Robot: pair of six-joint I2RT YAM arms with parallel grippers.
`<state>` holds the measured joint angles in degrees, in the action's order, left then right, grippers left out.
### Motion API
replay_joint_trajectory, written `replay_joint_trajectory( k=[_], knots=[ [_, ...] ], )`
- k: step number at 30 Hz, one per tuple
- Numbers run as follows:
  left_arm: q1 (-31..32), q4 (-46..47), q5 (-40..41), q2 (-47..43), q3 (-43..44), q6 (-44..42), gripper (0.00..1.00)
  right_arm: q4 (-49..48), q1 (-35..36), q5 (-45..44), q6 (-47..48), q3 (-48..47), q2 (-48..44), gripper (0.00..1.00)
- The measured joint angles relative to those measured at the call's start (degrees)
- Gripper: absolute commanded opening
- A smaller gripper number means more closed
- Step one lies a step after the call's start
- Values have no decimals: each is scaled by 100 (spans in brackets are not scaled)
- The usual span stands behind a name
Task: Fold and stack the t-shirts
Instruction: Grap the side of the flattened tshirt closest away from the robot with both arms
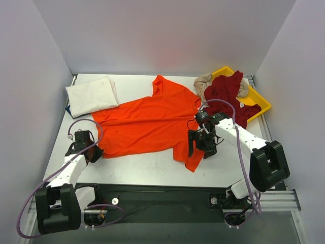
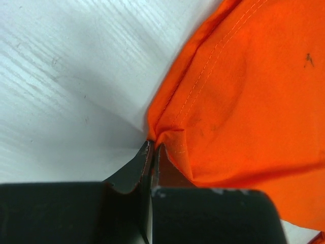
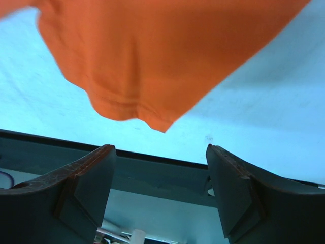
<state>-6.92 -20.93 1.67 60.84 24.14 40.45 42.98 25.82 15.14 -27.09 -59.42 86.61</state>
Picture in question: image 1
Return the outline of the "orange t shirt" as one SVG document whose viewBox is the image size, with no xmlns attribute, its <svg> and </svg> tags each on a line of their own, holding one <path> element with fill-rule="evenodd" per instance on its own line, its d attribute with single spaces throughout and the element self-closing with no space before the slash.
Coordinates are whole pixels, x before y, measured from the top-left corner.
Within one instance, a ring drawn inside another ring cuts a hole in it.
<svg viewBox="0 0 325 244">
<path fill-rule="evenodd" d="M 201 98 L 181 84 L 158 75 L 151 96 L 120 104 L 116 108 L 92 113 L 100 124 L 99 147 L 104 158 L 173 150 L 173 159 L 194 172 L 204 153 L 198 149 L 189 156 L 188 130 L 196 130 L 193 121 Z"/>
</svg>

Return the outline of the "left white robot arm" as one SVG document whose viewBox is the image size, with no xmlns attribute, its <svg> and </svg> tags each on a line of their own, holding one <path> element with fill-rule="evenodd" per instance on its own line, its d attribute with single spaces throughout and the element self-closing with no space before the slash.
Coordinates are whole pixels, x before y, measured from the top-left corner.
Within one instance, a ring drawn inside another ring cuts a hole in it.
<svg viewBox="0 0 325 244">
<path fill-rule="evenodd" d="M 92 132 L 77 131 L 75 141 L 64 156 L 63 170 L 35 194 L 38 231 L 41 235 L 76 230 L 82 211 L 97 209 L 103 197 L 94 187 L 75 189 L 81 172 L 89 163 L 101 158 L 103 150 L 94 145 Z"/>
</svg>

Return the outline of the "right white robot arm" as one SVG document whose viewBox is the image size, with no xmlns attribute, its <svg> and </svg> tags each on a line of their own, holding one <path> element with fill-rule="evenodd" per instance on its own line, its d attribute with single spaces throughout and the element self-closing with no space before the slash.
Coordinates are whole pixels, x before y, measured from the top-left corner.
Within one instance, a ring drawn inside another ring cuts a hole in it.
<svg viewBox="0 0 325 244">
<path fill-rule="evenodd" d="M 230 192 L 225 194 L 228 206 L 237 207 L 243 198 L 265 192 L 289 178 L 290 170 L 280 142 L 256 137 L 223 112 L 210 116 L 202 109 L 195 120 L 199 129 L 188 131 L 189 157 L 195 149 L 202 151 L 205 159 L 215 155 L 217 141 L 223 139 L 237 148 L 240 158 L 245 155 L 250 159 L 248 170 L 241 166 L 244 178 L 232 184 Z"/>
</svg>

